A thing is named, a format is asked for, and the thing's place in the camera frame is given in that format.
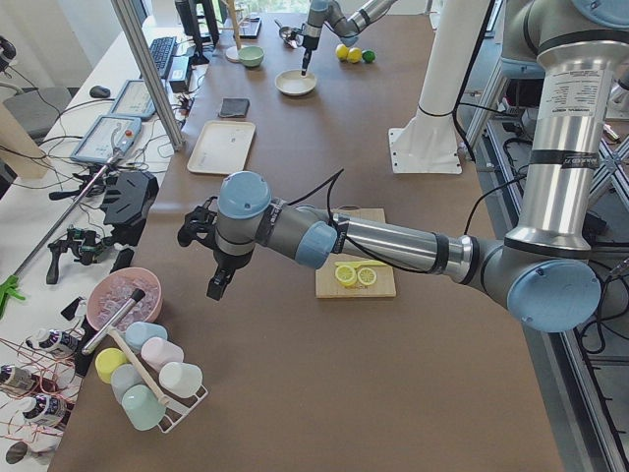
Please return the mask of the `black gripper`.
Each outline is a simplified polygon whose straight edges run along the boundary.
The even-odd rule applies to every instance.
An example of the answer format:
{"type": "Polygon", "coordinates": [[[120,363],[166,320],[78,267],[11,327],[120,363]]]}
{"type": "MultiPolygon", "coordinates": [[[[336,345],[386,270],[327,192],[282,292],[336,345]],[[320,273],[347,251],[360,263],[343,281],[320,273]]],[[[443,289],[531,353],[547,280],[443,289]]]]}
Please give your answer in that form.
{"type": "Polygon", "coordinates": [[[250,262],[255,249],[255,242],[248,240],[244,243],[233,243],[220,234],[216,234],[215,243],[216,249],[213,251],[213,255],[217,262],[217,269],[207,284],[206,296],[212,300],[220,301],[233,278],[234,272],[250,262]]]}
{"type": "Polygon", "coordinates": [[[302,42],[306,51],[304,52],[302,67],[301,67],[301,76],[305,77],[308,73],[308,69],[310,66],[310,62],[312,59],[312,51],[317,50],[318,48],[318,37],[311,35],[304,35],[302,42]]]}

